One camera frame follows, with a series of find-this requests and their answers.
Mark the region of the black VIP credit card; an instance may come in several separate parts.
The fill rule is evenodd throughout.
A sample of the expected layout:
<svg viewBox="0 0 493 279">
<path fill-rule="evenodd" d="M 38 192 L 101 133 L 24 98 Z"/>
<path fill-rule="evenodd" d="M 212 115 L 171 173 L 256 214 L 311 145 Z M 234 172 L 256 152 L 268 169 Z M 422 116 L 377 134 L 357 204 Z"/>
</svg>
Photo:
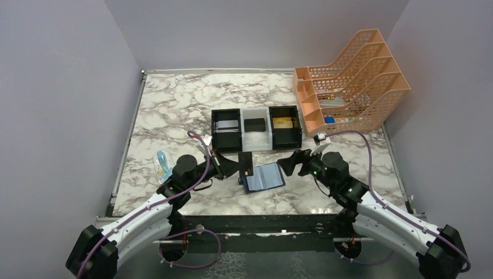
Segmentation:
<svg viewBox="0 0 493 279">
<path fill-rule="evenodd" d="M 238 174 L 240 177 L 253 176 L 252 152 L 238 153 Z"/>
</svg>

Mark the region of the blue card holder wallet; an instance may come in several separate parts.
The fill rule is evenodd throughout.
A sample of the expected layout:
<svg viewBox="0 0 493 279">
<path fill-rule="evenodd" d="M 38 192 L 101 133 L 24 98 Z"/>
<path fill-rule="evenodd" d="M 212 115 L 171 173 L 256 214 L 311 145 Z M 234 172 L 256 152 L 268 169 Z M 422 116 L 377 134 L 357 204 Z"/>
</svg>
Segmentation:
<svg viewBox="0 0 493 279">
<path fill-rule="evenodd" d="M 253 175 L 239 177 L 238 184 L 241 185 L 246 194 L 267 191 L 286 185 L 283 172 L 278 163 L 270 163 L 253 168 Z"/>
</svg>

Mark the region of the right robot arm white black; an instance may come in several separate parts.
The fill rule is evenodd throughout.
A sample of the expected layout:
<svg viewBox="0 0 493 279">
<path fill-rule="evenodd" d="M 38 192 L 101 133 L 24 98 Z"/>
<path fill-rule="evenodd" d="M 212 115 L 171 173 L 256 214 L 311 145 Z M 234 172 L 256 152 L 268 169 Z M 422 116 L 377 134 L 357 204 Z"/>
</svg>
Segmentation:
<svg viewBox="0 0 493 279">
<path fill-rule="evenodd" d="M 371 187 L 349 173 L 349 164 L 338 152 L 314 155 L 296 150 L 277 162 L 287 176 L 295 166 L 299 176 L 312 176 L 343 207 L 335 221 L 345 237 L 356 232 L 369 237 L 417 266 L 424 278 L 456 278 L 471 263 L 457 229 L 428 223 L 386 201 Z"/>
</svg>

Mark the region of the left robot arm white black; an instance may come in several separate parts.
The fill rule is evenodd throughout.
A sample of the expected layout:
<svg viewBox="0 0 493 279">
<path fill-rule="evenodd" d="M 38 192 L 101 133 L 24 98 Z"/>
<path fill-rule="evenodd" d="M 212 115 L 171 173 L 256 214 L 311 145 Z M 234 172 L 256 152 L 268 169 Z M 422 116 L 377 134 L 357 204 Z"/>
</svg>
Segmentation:
<svg viewBox="0 0 493 279">
<path fill-rule="evenodd" d="M 124 217 L 82 230 L 66 261 L 77 278 L 113 278 L 119 267 L 153 241 L 186 237 L 204 230 L 186 227 L 179 213 L 190 192 L 204 181 L 235 174 L 238 162 L 213 151 L 199 164 L 192 155 L 180 156 L 171 176 L 146 202 Z"/>
</svg>

